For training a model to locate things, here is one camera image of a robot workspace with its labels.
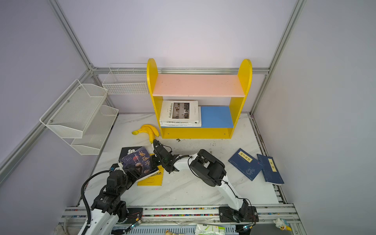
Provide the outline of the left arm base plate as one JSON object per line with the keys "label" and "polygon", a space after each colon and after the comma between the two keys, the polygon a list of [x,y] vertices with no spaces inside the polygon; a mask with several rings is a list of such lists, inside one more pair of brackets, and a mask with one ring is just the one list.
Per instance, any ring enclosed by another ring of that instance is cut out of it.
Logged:
{"label": "left arm base plate", "polygon": [[141,220],[143,211],[143,208],[123,207],[110,215],[109,220],[115,221],[117,224],[133,224],[137,219]]}

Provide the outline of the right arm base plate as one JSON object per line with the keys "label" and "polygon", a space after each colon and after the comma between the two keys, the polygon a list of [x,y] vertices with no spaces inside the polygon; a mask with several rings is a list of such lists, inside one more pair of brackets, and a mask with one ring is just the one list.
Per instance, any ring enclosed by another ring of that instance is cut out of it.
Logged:
{"label": "right arm base plate", "polygon": [[240,209],[234,210],[230,207],[219,207],[219,220],[220,222],[259,222],[259,216],[254,206],[248,206],[247,211]]}

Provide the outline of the white Javen Mao portfolio book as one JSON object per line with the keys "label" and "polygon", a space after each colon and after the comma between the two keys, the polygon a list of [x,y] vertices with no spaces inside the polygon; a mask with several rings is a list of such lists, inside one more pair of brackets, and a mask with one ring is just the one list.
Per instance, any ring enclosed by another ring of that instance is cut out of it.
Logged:
{"label": "white Javen Mao portfolio book", "polygon": [[202,127],[201,107],[198,107],[199,121],[198,123],[167,123],[160,122],[161,127]]}

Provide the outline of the white Chokladfabriken book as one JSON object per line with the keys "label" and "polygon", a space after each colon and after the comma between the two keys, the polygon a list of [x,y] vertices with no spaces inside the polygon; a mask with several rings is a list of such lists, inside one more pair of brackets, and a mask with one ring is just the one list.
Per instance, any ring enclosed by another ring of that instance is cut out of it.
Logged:
{"label": "white Chokladfabriken book", "polygon": [[164,100],[159,123],[162,125],[199,124],[199,105],[196,100]]}

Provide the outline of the dark purple portrait book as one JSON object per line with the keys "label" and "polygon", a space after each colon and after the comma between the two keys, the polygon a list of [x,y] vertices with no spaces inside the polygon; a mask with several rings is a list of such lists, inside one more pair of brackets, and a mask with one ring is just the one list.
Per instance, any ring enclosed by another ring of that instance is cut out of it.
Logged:
{"label": "dark purple portrait book", "polygon": [[132,153],[133,155],[133,162],[128,164],[122,164],[122,168],[124,170],[128,169],[135,169],[139,172],[139,179],[138,181],[144,180],[148,176],[154,174],[158,171],[158,168],[153,168],[151,163],[151,155],[147,151],[147,149],[141,146],[140,149],[136,150]]}

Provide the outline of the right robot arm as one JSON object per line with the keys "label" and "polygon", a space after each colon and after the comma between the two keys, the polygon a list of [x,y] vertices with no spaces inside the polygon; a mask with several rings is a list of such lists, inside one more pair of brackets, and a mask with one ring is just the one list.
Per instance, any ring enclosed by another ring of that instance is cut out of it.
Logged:
{"label": "right robot arm", "polygon": [[253,215],[249,212],[252,208],[249,200],[238,196],[227,177],[225,165],[211,153],[201,149],[194,155],[173,155],[171,150],[167,150],[168,146],[158,140],[152,144],[157,163],[168,173],[190,170],[195,177],[219,191],[228,205],[220,210],[222,216],[240,223]]}

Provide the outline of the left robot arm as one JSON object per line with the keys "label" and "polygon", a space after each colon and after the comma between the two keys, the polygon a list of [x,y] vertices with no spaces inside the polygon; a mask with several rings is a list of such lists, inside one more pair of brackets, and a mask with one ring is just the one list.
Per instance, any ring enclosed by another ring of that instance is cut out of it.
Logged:
{"label": "left robot arm", "polygon": [[[108,173],[107,183],[90,206],[85,196],[85,186],[94,177]],[[109,235],[116,223],[123,222],[128,217],[126,202],[121,200],[123,193],[130,189],[138,180],[137,170],[123,171],[104,170],[90,176],[82,185],[80,194],[85,205],[87,219],[80,235]]]}

